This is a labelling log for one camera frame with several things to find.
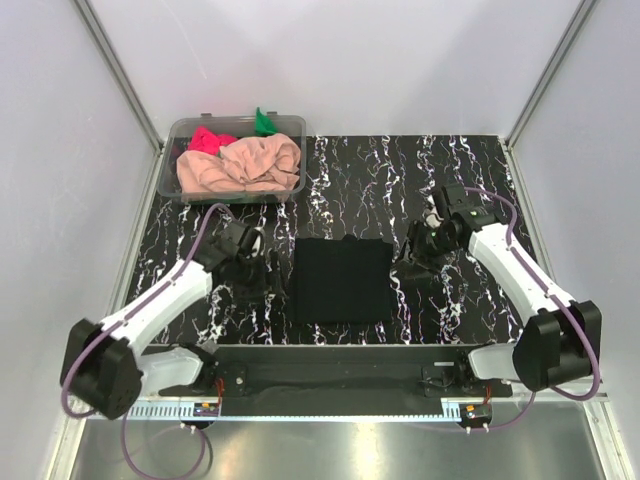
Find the black t shirt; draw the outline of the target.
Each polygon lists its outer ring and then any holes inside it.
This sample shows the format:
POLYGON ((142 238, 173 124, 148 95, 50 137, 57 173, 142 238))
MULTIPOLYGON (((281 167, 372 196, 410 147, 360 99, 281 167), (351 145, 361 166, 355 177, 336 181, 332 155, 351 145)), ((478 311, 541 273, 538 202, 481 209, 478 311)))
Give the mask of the black t shirt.
POLYGON ((381 239, 298 238, 289 314, 298 325, 369 325, 392 316, 393 246, 381 239))

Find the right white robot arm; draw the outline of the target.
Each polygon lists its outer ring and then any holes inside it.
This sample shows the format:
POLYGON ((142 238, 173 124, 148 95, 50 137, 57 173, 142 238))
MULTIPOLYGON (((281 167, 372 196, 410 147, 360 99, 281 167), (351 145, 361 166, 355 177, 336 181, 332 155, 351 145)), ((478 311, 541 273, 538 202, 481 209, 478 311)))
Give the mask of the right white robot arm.
POLYGON ((474 191, 461 184, 434 189, 433 219, 410 224, 392 267, 399 277, 417 280, 439 274, 450 255, 464 251, 515 307, 524 326, 519 339, 472 349, 454 371, 455 387, 472 397, 490 380, 506 380, 534 393, 550 389, 576 401, 592 399, 601 383, 600 309, 559 287, 515 237, 517 217, 502 220, 470 199, 474 191))

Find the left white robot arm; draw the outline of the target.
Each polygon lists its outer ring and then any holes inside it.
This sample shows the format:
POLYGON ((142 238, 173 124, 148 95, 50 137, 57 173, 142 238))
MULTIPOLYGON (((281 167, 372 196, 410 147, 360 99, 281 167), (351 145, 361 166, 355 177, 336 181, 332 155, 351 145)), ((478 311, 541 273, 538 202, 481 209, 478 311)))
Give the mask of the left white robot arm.
POLYGON ((202 346, 177 343, 159 353, 147 348, 185 310, 216 287, 253 300, 274 293, 278 278, 269 269, 263 230, 238 220, 211 237, 199 234, 187 256, 145 293, 98 322, 78 321, 70 330, 61 374, 61 403, 79 417, 69 398, 90 414, 109 420, 129 412, 139 397, 184 387, 196 396, 218 393, 214 354, 202 346))

